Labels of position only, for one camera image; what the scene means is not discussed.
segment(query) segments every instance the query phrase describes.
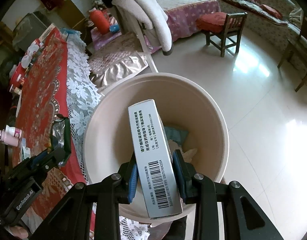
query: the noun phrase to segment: barcode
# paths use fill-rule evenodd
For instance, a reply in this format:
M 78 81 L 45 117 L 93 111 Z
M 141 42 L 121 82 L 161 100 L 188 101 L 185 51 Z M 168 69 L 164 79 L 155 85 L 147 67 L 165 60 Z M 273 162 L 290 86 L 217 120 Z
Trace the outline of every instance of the barcode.
M 169 207 L 167 194 L 163 182 L 158 161 L 148 163 L 149 172 L 152 180 L 153 190 L 155 191 L 158 208 Z

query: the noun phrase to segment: wall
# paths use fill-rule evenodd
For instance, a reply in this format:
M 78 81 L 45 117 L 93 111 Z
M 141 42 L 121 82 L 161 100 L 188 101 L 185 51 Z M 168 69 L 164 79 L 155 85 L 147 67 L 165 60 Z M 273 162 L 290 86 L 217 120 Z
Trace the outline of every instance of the wall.
M 78 9 L 88 16 L 88 11 L 92 9 L 92 0 L 72 0 Z M 9 8 L 7 13 L 2 19 L 11 30 L 15 28 L 15 22 L 19 18 L 23 18 L 27 13 L 34 12 L 36 10 L 43 9 L 44 6 L 39 0 L 16 0 Z M 54 22 L 58 27 L 66 27 L 64 21 L 56 14 L 55 11 L 45 12 L 45 15 Z

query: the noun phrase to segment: metal bolt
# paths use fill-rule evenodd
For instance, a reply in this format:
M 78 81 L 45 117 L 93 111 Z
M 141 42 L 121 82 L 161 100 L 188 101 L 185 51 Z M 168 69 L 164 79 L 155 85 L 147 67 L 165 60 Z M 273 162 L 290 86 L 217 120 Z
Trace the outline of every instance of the metal bolt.
M 239 188 L 240 187 L 240 183 L 235 181 L 235 180 L 232 181 L 230 184 L 231 184 L 232 187 L 235 187 L 235 188 Z
M 113 175 L 111 175 L 111 178 L 112 178 L 113 180 L 118 180 L 118 179 L 121 178 L 121 175 L 120 175 L 119 173 L 114 173 Z
M 84 183 L 83 182 L 78 182 L 74 185 L 75 189 L 82 189 L 84 187 Z
M 203 176 L 201 173 L 196 173 L 196 174 L 194 175 L 194 178 L 195 178 L 195 179 L 203 179 L 204 176 Z

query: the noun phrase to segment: tile floor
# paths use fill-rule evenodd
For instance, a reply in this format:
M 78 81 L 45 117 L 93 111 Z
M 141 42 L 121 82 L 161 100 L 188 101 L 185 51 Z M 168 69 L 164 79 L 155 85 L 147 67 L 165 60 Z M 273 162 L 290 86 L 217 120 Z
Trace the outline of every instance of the tile floor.
M 295 93 L 298 71 L 287 62 L 279 71 L 280 53 L 248 29 L 236 59 L 220 58 L 202 34 L 177 41 L 168 57 L 152 57 L 159 72 L 189 78 L 215 99 L 229 130 L 225 180 L 241 182 L 285 240 L 300 240 L 307 231 L 307 86 Z M 193 222 L 191 214 L 186 240 Z

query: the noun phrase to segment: patterned sofa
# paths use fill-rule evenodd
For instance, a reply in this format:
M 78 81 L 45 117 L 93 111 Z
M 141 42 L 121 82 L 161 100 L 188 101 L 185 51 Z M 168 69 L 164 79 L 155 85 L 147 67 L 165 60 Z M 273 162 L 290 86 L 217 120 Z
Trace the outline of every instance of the patterned sofa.
M 218 1 L 221 11 L 223 12 L 238 13 L 245 11 L 226 3 L 223 0 Z M 290 0 L 260 0 L 260 2 L 277 9 L 287 19 L 289 18 L 290 12 L 297 8 L 297 6 Z M 271 43 L 281 53 L 283 53 L 287 47 L 287 39 L 294 40 L 300 33 L 300 29 L 291 23 L 288 25 L 277 25 L 251 12 L 247 11 L 247 13 L 248 17 L 245 26 Z M 307 48 L 307 40 L 303 39 L 302 43 Z M 301 74 L 306 72 L 305 66 L 296 56 L 292 57 L 291 63 L 300 70 Z

